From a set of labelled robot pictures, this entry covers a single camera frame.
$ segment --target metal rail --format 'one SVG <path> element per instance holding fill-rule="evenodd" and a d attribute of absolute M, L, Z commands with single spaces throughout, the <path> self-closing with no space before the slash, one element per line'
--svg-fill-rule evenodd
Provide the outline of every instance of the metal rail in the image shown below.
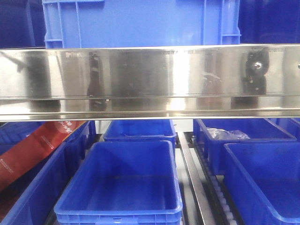
<path fill-rule="evenodd" d="M 0 50 L 0 121 L 300 116 L 300 45 Z"/>
<path fill-rule="evenodd" d="M 180 141 L 183 158 L 186 164 L 187 172 L 189 174 L 189 179 L 193 187 L 193 191 L 195 194 L 195 203 L 197 206 L 197 210 L 200 212 L 200 216 L 202 218 L 202 222 L 204 225 L 216 225 L 216 221 L 213 217 L 209 202 L 206 197 L 205 190 L 202 186 L 202 181 L 200 179 L 199 173 L 195 166 L 194 160 L 192 158 L 190 149 L 188 147 L 188 143 L 186 141 L 185 135 L 183 132 L 178 133 L 178 138 Z"/>

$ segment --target blue plastic bin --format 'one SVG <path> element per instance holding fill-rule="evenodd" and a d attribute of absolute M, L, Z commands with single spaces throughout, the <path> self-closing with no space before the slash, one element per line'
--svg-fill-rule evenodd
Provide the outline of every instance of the blue plastic bin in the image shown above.
<path fill-rule="evenodd" d="M 169 141 L 98 142 L 54 207 L 61 225 L 179 225 Z"/>
<path fill-rule="evenodd" d="M 277 118 L 276 124 L 294 135 L 300 141 L 300 118 Z"/>
<path fill-rule="evenodd" d="M 224 182 L 247 225 L 300 225 L 300 143 L 226 144 Z"/>
<path fill-rule="evenodd" d="M 114 120 L 103 135 L 106 142 L 166 140 L 175 155 L 176 132 L 172 120 Z"/>
<path fill-rule="evenodd" d="M 240 0 L 43 0 L 47 48 L 239 44 Z"/>
<path fill-rule="evenodd" d="M 240 142 L 294 142 L 296 138 L 268 119 L 206 119 L 196 120 L 200 132 L 198 140 L 204 143 L 204 155 L 214 175 L 224 174 L 224 147 L 226 143 Z M 215 140 L 207 128 L 219 128 L 227 131 L 240 130 L 250 139 Z"/>
<path fill-rule="evenodd" d="M 0 127 L 2 145 L 15 145 L 38 129 L 44 122 L 9 122 Z"/>
<path fill-rule="evenodd" d="M 92 125 L 91 122 L 82 125 L 53 154 L 11 184 L 9 190 L 0 192 L 1 197 L 6 197 L 7 191 L 21 195 L 0 225 L 44 224 L 78 169 L 82 151 L 91 145 L 91 136 L 95 137 L 95 134 L 87 132 Z"/>
<path fill-rule="evenodd" d="M 0 1 L 0 48 L 45 46 L 42 0 Z"/>
<path fill-rule="evenodd" d="M 300 43 L 299 0 L 240 0 L 241 43 Z"/>

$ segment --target shelf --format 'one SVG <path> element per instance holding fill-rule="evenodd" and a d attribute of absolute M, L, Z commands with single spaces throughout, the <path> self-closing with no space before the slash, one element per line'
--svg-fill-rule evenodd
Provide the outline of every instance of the shelf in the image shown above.
<path fill-rule="evenodd" d="M 0 121 L 299 117 L 300 45 L 0 50 Z"/>

